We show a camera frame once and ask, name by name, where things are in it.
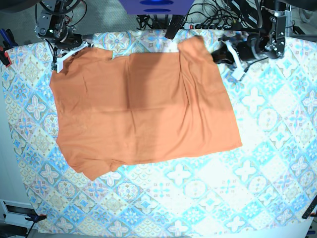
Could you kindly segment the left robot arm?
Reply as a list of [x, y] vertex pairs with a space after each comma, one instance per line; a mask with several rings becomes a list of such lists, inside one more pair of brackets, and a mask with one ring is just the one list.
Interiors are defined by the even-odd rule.
[[286, 44], [287, 4], [278, 0], [256, 0], [252, 8], [245, 0], [227, 0], [226, 3], [255, 28], [241, 29], [233, 36], [222, 35], [220, 46], [211, 53], [216, 64], [224, 63], [241, 81], [249, 68], [263, 60], [284, 56]]

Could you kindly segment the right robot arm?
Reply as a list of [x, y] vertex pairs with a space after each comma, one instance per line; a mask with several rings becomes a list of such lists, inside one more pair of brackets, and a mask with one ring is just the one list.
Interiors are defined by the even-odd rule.
[[37, 37], [45, 40], [52, 54], [52, 70], [60, 73], [63, 70], [64, 61], [77, 54], [80, 50], [93, 47], [81, 34], [75, 33], [75, 26], [83, 19], [72, 23], [75, 8], [79, 4], [84, 5], [84, 16], [87, 13], [87, 3], [84, 0], [42, 0], [40, 16], [36, 16], [35, 33]]

